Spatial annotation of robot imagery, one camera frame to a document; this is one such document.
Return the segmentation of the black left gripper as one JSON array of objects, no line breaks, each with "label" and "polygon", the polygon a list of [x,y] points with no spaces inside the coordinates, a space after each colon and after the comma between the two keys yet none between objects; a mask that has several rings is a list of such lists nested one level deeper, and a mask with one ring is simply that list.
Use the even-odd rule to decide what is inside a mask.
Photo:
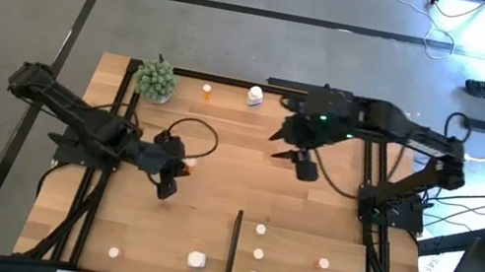
[{"label": "black left gripper", "polygon": [[193,159],[193,156],[185,152],[180,139],[166,129],[154,137],[153,143],[142,143],[137,158],[137,167],[155,185],[157,197],[161,200],[176,194],[176,178],[191,174],[183,160]]}]

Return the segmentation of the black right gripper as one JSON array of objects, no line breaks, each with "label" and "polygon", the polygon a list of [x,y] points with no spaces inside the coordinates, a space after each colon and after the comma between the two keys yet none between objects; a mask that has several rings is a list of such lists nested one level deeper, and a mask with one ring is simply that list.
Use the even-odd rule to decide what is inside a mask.
[{"label": "black right gripper", "polygon": [[285,117],[283,129],[270,139],[284,140],[295,149],[274,153],[272,157],[291,160],[298,180],[316,181],[317,165],[311,151],[352,137],[352,105],[345,94],[334,90],[310,91],[303,99],[288,98],[287,109],[292,114]]}]

